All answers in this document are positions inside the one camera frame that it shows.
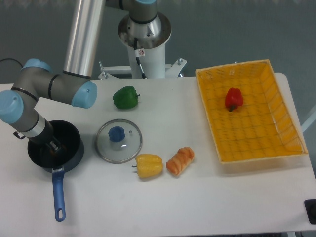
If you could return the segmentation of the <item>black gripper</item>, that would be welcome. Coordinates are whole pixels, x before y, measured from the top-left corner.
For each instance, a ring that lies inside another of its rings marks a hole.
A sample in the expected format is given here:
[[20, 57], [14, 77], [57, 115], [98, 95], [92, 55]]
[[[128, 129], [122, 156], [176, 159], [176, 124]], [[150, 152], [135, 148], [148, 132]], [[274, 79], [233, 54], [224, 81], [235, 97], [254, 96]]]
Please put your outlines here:
[[49, 122], [44, 122], [44, 124], [40, 124], [38, 122], [30, 131], [15, 131], [13, 135], [18, 139], [24, 139], [27, 137], [30, 141], [36, 144], [49, 143], [48, 145], [52, 151], [59, 151], [62, 148], [62, 145], [58, 140], [52, 140], [53, 127]]

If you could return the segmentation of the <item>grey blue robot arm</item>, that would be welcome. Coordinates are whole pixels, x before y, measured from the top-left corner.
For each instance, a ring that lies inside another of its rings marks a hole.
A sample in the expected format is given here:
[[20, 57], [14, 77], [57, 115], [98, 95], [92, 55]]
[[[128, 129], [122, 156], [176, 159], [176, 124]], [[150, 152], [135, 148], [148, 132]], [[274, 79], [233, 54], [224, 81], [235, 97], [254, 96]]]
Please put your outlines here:
[[129, 11], [129, 18], [140, 25], [158, 18], [155, 0], [78, 0], [62, 74], [54, 74], [44, 61], [30, 59], [13, 87], [0, 93], [0, 119], [17, 135], [59, 151], [62, 145], [52, 125], [35, 110], [38, 100], [85, 109], [95, 103], [97, 86], [90, 78], [105, 6]]

